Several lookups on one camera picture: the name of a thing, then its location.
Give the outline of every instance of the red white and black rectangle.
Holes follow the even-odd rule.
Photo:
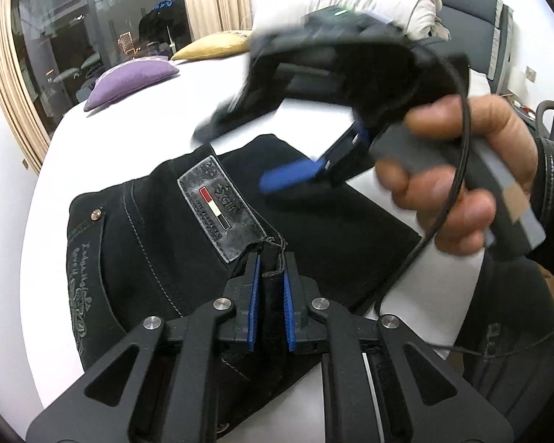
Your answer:
[[[222,210],[217,206],[216,202],[213,201],[213,198],[211,198],[210,192],[208,192],[207,188],[205,186],[202,186],[199,189],[199,193],[201,193],[201,196],[207,202],[208,207],[210,207],[210,210],[212,213],[216,216],[217,221],[220,222],[220,225],[222,225],[222,228],[225,231],[228,231],[230,228],[232,228],[232,225],[226,220],[226,217],[223,216]]]

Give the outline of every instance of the window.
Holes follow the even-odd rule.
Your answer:
[[[12,31],[49,135],[107,69],[191,42],[184,0],[12,0]]]

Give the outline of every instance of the light switch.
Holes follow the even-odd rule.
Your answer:
[[[535,83],[536,72],[530,67],[525,68],[525,76],[530,82]]]

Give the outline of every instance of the triangular cutout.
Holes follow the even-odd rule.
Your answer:
[[[455,387],[414,346],[404,345],[403,349],[425,405],[433,406],[457,395]]]
[[[105,405],[117,406],[138,353],[137,345],[130,346],[86,387],[84,395]]]

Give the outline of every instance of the red stripe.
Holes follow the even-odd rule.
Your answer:
[[[207,201],[208,203],[211,201],[211,195],[207,191],[207,188],[204,186],[199,190],[199,193],[201,193],[201,196]]]

